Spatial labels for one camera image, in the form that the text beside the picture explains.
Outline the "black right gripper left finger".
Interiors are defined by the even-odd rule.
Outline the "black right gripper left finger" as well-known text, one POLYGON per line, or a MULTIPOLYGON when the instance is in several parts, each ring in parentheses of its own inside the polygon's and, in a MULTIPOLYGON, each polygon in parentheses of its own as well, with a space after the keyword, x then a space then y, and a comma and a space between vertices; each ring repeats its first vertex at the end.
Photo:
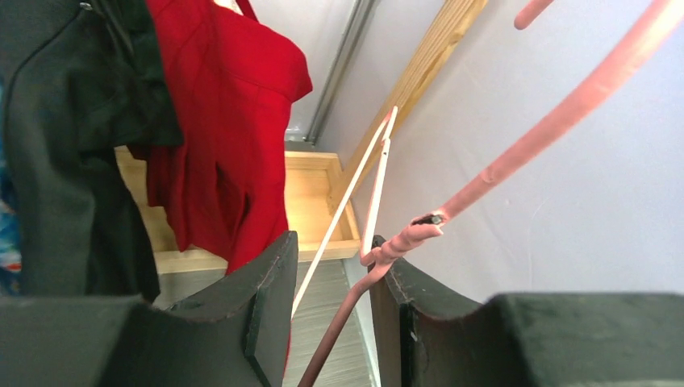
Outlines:
POLYGON ((298 267, 287 231, 161 310, 138 297, 3 298, 4 386, 279 386, 298 267))

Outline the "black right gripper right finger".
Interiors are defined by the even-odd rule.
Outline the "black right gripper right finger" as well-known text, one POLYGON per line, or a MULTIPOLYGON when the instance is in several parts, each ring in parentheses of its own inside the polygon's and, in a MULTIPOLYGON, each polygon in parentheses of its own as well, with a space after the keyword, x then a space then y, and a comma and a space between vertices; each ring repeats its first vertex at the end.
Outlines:
POLYGON ((501 293, 475 302, 404 259, 370 290, 384 386, 680 386, 683 298, 501 293))

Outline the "red pleated skirt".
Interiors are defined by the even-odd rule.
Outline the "red pleated skirt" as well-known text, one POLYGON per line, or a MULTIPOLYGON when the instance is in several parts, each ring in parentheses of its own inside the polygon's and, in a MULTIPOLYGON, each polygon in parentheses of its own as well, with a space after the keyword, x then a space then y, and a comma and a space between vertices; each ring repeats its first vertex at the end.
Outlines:
POLYGON ((312 90, 307 60, 260 23, 249 2, 150 1, 165 82, 184 141, 133 151, 146 194, 177 247, 233 273, 287 231, 285 132, 312 90))

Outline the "pink wire hanger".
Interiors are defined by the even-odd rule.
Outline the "pink wire hanger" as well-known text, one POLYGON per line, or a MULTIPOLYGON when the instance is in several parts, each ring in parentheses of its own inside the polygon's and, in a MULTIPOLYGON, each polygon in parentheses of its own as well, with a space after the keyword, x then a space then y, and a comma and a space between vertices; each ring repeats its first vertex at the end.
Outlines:
POLYGON ((398 116, 398 107, 393 106, 373 133, 373 137, 344 192, 326 235, 315 253, 311 266, 307 270, 307 274, 294 298, 293 307, 297 308, 307 291, 309 282, 328 244, 332 230, 339 222, 341 212, 350 199, 371 152, 375 145, 379 144, 381 146, 381 155, 369 202, 367 223, 361 237, 359 250, 361 264, 370 270, 348 291, 347 296, 340 304, 319 346, 307 365, 299 385, 312 386, 316 382, 357 302, 362 295, 390 271, 390 268, 400 256, 417 248, 427 239, 441 236, 443 234, 442 226, 456 218, 461 212, 485 196, 495 186, 505 181, 510 175, 542 153, 587 115, 596 110, 634 75, 682 21, 682 2, 651 2, 631 29, 594 71, 534 127, 522 135, 441 207, 413 219, 397 235, 375 248, 372 245, 371 239, 375 231, 386 165, 390 154, 390 135, 398 116))

